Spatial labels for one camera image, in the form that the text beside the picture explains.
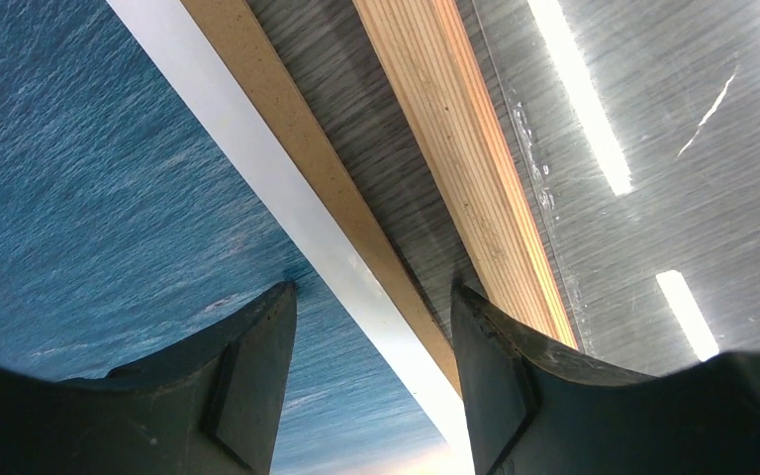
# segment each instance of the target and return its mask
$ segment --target brown edge strip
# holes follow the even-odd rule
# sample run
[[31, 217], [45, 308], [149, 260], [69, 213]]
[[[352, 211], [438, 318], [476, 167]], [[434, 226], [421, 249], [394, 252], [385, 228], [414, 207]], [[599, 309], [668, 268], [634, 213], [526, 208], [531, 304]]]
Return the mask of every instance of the brown edge strip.
[[182, 4], [460, 396], [452, 347], [248, 4]]
[[488, 298], [576, 347], [453, 0], [353, 0]]

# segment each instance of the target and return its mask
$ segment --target light wood strip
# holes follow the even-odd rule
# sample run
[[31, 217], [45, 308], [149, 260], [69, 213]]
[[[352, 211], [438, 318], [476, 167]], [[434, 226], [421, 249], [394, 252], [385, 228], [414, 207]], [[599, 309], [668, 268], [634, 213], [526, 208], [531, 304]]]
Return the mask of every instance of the light wood strip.
[[452, 0], [353, 0], [489, 299], [575, 336]]
[[461, 394], [455, 355], [248, 5], [182, 0], [237, 83]]

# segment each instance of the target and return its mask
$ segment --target white scratch mark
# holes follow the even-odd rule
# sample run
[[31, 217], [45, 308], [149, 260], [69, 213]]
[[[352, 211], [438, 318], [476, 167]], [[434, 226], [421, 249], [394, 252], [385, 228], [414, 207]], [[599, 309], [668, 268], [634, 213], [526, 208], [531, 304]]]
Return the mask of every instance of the white scratch mark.
[[718, 97], [715, 98], [715, 102], [712, 103], [712, 107], [704, 114], [704, 117], [701, 119], [700, 122], [698, 122], [698, 129], [695, 130], [695, 134], [692, 136], [691, 139], [689, 139], [688, 142], [686, 142], [685, 145], [683, 145], [683, 148], [680, 149], [680, 151], [677, 152], [677, 157], [680, 158], [680, 155], [683, 154], [684, 151], [686, 151], [687, 148], [689, 148], [692, 143], [695, 142], [695, 138], [701, 133], [701, 130], [704, 128], [704, 125], [707, 123], [707, 121], [710, 119], [710, 117], [713, 116], [715, 111], [718, 110], [718, 106], [721, 102], [723, 102], [724, 96], [726, 96], [726, 91], [729, 89], [729, 84], [732, 82], [733, 79], [735, 79], [735, 75], [738, 74], [738, 66], [735, 66], [735, 70], [732, 71], [732, 75], [729, 76], [729, 79], [726, 80], [726, 82], [723, 84], [723, 89], [721, 89], [720, 94], [718, 94]]

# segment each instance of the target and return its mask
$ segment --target transparent plastic sheet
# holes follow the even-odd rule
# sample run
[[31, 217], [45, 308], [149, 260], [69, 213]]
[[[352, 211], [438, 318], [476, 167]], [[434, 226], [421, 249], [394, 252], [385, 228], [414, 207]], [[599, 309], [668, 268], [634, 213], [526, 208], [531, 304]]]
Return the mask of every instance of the transparent plastic sheet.
[[760, 1], [473, 3], [585, 351], [760, 349]]

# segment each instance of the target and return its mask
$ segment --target wooden edge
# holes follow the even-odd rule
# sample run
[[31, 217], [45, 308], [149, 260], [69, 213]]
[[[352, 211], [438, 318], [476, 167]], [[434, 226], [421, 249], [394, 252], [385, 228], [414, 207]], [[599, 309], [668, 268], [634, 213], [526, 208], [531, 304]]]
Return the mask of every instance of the wooden edge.
[[576, 347], [453, 0], [353, 0], [488, 298]]
[[455, 355], [446, 336], [246, 2], [182, 0], [182, 4], [461, 395]]

